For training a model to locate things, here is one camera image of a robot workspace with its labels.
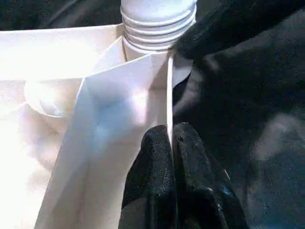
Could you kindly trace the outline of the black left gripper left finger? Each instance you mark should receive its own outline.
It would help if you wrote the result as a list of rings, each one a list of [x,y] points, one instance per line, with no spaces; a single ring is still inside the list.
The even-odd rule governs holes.
[[[174,229],[177,197],[167,128],[158,125],[143,136],[125,181],[121,207],[123,229]]]

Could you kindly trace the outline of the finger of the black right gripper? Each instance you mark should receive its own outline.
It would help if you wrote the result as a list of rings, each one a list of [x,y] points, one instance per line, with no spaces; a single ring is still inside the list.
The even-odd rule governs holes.
[[[190,60],[220,52],[274,27],[304,6],[303,0],[228,0],[190,27],[173,49]]]

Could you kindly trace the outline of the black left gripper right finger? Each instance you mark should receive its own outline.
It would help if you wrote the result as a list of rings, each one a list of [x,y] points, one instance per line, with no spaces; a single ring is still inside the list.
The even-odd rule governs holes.
[[[226,171],[188,123],[173,127],[178,219],[182,229],[246,229]]]

